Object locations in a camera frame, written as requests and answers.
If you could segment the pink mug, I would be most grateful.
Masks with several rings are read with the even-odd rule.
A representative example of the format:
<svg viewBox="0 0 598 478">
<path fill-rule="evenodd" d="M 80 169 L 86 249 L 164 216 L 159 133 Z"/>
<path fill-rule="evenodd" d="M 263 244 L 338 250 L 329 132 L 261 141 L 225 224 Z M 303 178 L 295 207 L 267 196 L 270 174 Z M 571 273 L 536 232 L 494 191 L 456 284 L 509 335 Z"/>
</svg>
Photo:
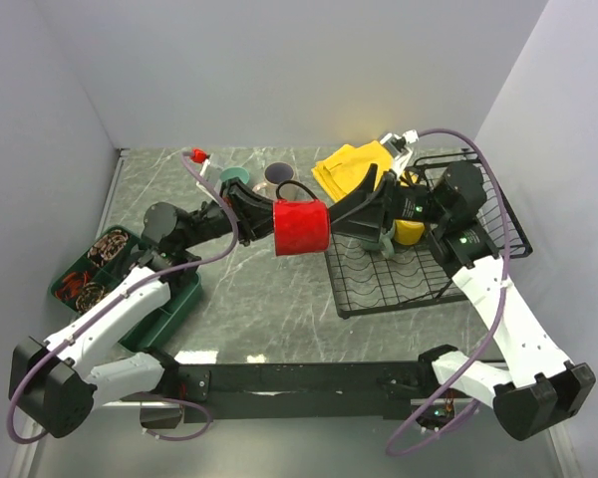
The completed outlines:
<svg viewBox="0 0 598 478">
<path fill-rule="evenodd" d="M 263 172 L 263 180 L 253 187 L 253 191 L 263 197 L 271 200 L 278 198 L 294 201 L 297 198 L 299 188 L 294 184 L 284 184 L 277 187 L 287 180 L 295 180 L 296 172 L 293 167 L 285 162 L 273 162 L 269 164 Z"/>
</svg>

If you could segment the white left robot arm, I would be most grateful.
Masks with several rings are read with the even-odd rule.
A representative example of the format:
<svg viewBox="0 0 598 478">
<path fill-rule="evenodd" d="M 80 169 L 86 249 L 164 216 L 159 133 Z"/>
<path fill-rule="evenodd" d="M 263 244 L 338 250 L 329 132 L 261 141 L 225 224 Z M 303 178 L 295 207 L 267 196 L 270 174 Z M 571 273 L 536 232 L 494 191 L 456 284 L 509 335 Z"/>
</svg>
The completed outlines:
<svg viewBox="0 0 598 478">
<path fill-rule="evenodd" d="M 23 411 L 45 434 L 62 438 L 76 430 L 92 410 L 129 395 L 148 393 L 182 402 L 179 363 L 156 348 L 102 363 L 104 355 L 143 319 L 177 301 L 204 264 L 189 248 L 228 235 L 229 245 L 248 245 L 273 232 L 274 203 L 231 179 L 209 191 L 210 200 L 187 212 L 167 202 L 151 206 L 144 217 L 139 249 L 128 255 L 126 275 L 73 323 L 43 341 L 28 338 L 11 361 L 7 430 L 15 430 Z"/>
</svg>

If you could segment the yellow mug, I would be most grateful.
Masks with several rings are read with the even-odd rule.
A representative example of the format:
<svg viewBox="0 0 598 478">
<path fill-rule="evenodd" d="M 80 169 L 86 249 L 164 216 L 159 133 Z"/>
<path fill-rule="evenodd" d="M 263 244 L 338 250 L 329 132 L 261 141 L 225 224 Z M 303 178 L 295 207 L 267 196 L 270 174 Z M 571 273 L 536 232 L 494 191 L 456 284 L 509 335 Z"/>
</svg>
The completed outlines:
<svg viewBox="0 0 598 478">
<path fill-rule="evenodd" d="M 413 246 L 420 242 L 424 232 L 425 225 L 421 222 L 396 220 L 393 240 L 403 246 Z"/>
</svg>

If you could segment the green glazed mug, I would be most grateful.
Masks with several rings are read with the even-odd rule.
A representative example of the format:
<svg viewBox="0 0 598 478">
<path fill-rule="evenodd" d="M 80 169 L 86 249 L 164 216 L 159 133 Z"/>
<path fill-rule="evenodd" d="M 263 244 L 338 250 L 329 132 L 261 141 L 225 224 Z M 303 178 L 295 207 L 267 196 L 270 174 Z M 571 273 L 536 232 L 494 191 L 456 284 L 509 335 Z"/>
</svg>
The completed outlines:
<svg viewBox="0 0 598 478">
<path fill-rule="evenodd" d="M 393 225 L 390 229 L 383 230 L 379 239 L 375 242 L 360 240 L 360 246 L 364 251 L 378 252 L 384 259 L 391 259 L 395 255 L 395 247 L 393 244 L 395 231 L 396 225 Z"/>
</svg>

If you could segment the red mug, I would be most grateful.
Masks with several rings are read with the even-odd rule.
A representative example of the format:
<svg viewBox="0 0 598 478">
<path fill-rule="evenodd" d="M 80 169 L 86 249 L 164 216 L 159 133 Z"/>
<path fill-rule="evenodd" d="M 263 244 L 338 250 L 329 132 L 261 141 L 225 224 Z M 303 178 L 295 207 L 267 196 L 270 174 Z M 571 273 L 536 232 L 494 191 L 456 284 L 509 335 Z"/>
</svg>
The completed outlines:
<svg viewBox="0 0 598 478">
<path fill-rule="evenodd" d="M 281 189 L 294 185 L 304 190 L 309 201 L 290 201 L 281 196 Z M 326 204 L 301 182 L 288 179 L 277 185 L 273 203 L 273 236 L 275 254 L 292 256 L 325 252 L 330 244 L 331 223 Z"/>
</svg>

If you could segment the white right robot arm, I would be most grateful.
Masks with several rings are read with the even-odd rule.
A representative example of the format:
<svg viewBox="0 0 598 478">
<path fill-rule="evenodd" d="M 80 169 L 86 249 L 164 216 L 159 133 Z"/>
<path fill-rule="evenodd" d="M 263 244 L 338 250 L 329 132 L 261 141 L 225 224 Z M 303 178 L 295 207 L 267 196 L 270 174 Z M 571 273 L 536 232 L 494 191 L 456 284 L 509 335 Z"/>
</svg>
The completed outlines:
<svg viewBox="0 0 598 478">
<path fill-rule="evenodd" d="M 433 185 L 401 180 L 370 165 L 361 182 L 330 208 L 337 235 L 375 242 L 396 220 L 428 225 L 435 262 L 465 295 L 502 352 L 507 368 L 487 365 L 452 348 L 423 357 L 422 393 L 454 388 L 489 406 L 501 427 L 522 441 L 577 414 L 596 382 L 586 363 L 575 364 L 542 328 L 509 276 L 510 245 L 496 245 L 478 219 L 492 193 L 504 197 L 486 168 L 469 161 L 448 165 Z"/>
</svg>

